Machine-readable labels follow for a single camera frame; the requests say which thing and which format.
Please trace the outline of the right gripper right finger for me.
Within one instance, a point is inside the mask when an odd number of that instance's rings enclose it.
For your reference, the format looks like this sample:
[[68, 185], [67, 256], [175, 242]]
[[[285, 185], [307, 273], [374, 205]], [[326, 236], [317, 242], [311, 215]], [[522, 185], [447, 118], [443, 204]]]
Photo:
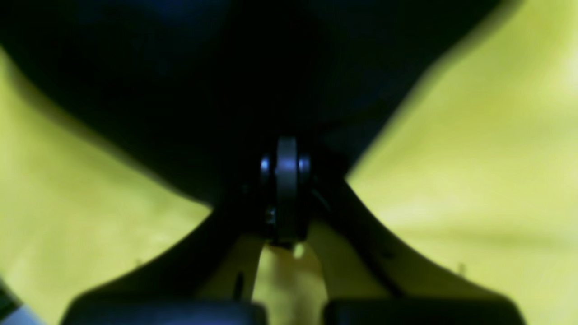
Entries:
[[287, 242], [306, 240], [325, 276], [325, 325], [523, 325], [507, 297], [428, 260], [382, 225], [329, 168], [287, 138]]

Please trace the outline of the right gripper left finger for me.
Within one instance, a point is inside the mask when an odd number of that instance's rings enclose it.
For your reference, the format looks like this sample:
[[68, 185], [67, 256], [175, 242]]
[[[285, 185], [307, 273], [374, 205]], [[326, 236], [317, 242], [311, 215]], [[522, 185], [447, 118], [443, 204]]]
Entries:
[[163, 255], [77, 298], [62, 323], [266, 325], [251, 300], [267, 242], [287, 242], [287, 138], [263, 156], [256, 187], [231, 195]]

